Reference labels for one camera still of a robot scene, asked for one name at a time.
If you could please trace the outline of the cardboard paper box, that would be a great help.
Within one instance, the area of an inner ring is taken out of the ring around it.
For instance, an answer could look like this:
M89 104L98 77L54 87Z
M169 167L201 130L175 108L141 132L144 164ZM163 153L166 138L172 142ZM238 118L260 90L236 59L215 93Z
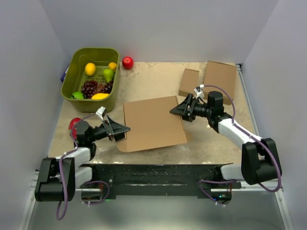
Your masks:
M124 122L130 131L117 148L136 152L187 143L182 118L170 113L177 105L176 96L124 103Z

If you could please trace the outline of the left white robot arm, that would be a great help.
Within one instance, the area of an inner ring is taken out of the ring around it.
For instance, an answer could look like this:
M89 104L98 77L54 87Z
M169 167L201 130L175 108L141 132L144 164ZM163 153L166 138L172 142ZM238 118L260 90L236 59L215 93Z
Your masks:
M83 164L92 160L96 153L95 142L104 138L121 141L130 128L106 116L100 126L92 127L79 120L72 127L75 148L62 156L46 157L41 161L35 187L38 202L71 201L75 190L85 184L94 188L99 184L98 174Z

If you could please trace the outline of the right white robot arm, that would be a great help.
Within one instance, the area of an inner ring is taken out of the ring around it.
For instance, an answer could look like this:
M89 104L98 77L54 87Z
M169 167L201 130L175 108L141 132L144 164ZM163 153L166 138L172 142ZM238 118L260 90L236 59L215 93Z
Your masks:
M205 117L209 126L228 138L241 150L241 164L220 166L213 177L214 184L225 188L234 180L244 180L249 185L261 184L277 179L281 182L282 169L276 144L271 138L261 138L239 125L224 111L223 95L209 92L207 102L201 103L198 97L189 94L185 100L170 110L185 121L192 122L196 117Z

